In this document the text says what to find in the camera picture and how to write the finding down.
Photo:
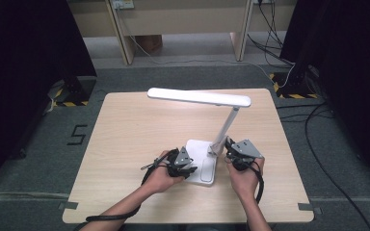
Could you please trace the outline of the brown cardboard box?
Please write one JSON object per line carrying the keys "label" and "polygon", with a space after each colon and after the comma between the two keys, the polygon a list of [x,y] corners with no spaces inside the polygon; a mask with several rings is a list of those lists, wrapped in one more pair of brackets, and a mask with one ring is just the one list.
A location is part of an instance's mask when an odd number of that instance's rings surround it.
{"label": "brown cardboard box", "polygon": [[147,53],[155,52],[163,46],[161,35],[135,36],[135,39]]}

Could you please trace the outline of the black stand with striped base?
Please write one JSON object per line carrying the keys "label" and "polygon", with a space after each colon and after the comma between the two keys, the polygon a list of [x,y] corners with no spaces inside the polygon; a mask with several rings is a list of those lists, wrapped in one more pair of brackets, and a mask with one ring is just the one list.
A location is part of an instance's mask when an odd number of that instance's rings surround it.
{"label": "black stand with striped base", "polygon": [[280,57],[292,63],[287,72],[275,72],[272,80],[278,97],[316,98],[309,83],[310,65],[321,57],[321,43],[328,28],[331,0],[297,0]]}
{"label": "black stand with striped base", "polygon": [[51,107],[87,106],[96,84],[95,76],[77,76],[55,83],[49,93]]}

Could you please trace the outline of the person's left hand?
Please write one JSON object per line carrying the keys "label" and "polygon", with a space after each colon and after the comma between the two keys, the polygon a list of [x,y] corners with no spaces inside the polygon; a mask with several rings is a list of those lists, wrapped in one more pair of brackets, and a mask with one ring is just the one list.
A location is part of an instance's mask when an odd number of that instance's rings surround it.
{"label": "person's left hand", "polygon": [[183,176],[172,177],[169,175],[167,163],[164,159],[166,154],[167,151],[163,151],[161,153],[161,162],[156,165],[155,169],[148,175],[145,182],[140,186],[140,190],[146,196],[163,193],[170,187],[181,183],[184,180]]}

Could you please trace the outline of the white desk lamp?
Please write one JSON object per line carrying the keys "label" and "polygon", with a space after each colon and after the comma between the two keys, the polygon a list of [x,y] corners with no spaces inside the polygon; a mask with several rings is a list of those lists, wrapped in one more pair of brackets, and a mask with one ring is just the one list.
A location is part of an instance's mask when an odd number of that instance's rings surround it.
{"label": "white desk lamp", "polygon": [[217,138],[213,141],[188,140],[185,145],[189,156],[193,159],[192,166],[198,168],[187,178],[187,181],[211,186],[215,179],[217,159],[225,147],[225,133],[237,116],[239,109],[248,108],[251,105],[251,99],[246,95],[160,88],[149,89],[147,96],[152,99],[227,106],[230,108],[229,116],[225,120],[225,124],[219,131]]}

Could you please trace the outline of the grey tape piece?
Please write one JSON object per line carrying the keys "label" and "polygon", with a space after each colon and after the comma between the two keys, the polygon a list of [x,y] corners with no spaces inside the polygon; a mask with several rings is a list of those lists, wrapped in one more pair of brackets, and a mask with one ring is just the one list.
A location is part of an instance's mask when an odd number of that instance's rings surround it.
{"label": "grey tape piece", "polygon": [[320,207],[314,207],[310,203],[298,203],[300,211],[312,211],[314,214],[322,215],[323,211]]}
{"label": "grey tape piece", "polygon": [[69,201],[66,201],[66,202],[61,202],[59,204],[58,209],[59,210],[64,210],[64,209],[76,210],[77,209],[77,206],[78,206],[78,203],[77,202],[69,202]]}

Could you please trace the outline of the beige wooden desk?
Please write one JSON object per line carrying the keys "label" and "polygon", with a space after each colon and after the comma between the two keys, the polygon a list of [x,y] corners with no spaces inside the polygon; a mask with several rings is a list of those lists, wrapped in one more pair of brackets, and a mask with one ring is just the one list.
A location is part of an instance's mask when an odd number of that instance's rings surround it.
{"label": "beige wooden desk", "polygon": [[297,0],[133,0],[134,9],[116,10],[111,0],[66,0],[85,38],[115,37],[122,61],[132,64],[135,36],[175,34],[230,35],[241,62],[249,32],[278,31],[290,23]]}

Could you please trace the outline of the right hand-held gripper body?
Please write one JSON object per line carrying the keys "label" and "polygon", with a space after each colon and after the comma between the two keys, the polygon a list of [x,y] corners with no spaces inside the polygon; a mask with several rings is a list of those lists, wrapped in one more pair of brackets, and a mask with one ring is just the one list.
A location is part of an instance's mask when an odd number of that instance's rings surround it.
{"label": "right hand-held gripper body", "polygon": [[239,171],[248,169],[256,159],[263,158],[262,154],[249,139],[234,143],[228,151],[233,153],[234,159],[230,161]]}

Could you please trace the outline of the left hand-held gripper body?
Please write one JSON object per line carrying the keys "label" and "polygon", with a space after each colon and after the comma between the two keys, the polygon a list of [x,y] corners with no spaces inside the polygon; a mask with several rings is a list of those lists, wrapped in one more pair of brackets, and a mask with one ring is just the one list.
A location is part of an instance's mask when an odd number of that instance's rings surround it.
{"label": "left hand-held gripper body", "polygon": [[192,167],[193,159],[189,156],[186,147],[176,148],[169,152],[167,157],[167,168],[170,177],[188,177],[184,176],[183,170]]}

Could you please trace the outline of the dark curtain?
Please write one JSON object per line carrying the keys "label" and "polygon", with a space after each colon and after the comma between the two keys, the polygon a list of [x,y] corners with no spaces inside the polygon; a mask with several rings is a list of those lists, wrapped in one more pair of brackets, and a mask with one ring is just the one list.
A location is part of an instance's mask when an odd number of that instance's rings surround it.
{"label": "dark curtain", "polygon": [[310,66],[370,166],[370,0],[331,0],[320,50]]}
{"label": "dark curtain", "polygon": [[56,82],[95,74],[67,0],[0,0],[0,167]]}

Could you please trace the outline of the person's right hand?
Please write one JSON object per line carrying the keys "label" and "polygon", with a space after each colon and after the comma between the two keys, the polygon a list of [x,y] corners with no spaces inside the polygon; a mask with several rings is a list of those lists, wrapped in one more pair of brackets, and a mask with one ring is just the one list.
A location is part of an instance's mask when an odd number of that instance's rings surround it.
{"label": "person's right hand", "polygon": [[247,168],[244,171],[237,170],[233,164],[226,165],[231,186],[241,201],[255,201],[254,194],[259,184],[255,171],[263,174],[264,162],[264,159],[256,159],[251,164],[252,169]]}

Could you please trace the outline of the white power socket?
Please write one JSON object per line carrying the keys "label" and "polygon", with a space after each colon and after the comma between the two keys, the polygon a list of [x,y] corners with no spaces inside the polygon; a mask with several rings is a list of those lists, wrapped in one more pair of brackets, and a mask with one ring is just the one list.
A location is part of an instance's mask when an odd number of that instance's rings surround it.
{"label": "white power socket", "polygon": [[135,8],[133,0],[111,0],[111,2],[116,10],[130,10]]}

